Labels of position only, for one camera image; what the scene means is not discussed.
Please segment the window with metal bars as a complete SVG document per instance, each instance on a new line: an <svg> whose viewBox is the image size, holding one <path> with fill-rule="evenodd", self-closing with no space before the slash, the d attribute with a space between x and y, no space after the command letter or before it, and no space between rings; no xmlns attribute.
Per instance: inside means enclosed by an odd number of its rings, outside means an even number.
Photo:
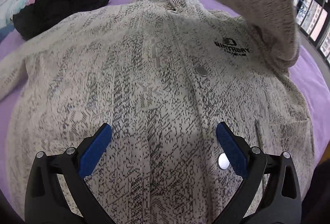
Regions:
<svg viewBox="0 0 330 224"><path fill-rule="evenodd" d="M299 31L329 65L329 0L294 0Z"/></svg>

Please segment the teal blue cloth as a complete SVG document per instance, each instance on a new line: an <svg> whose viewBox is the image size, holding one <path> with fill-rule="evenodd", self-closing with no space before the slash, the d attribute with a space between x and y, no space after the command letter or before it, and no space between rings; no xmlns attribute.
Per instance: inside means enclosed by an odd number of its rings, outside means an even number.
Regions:
<svg viewBox="0 0 330 224"><path fill-rule="evenodd" d="M15 29L13 24L6 25L0 29L0 42L2 42L9 33L11 33Z"/></svg>

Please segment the white grey knit jacket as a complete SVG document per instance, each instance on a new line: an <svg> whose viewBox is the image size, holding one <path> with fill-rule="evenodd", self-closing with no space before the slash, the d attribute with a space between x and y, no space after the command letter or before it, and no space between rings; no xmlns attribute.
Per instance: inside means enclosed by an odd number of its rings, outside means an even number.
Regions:
<svg viewBox="0 0 330 224"><path fill-rule="evenodd" d="M290 152L306 194L312 119L289 76L292 0L133 0L69 16L1 61L1 97L26 84L7 131L7 183L24 215L36 153L107 122L87 183L119 223L211 223L238 188L218 167L220 121L267 154Z"/></svg>

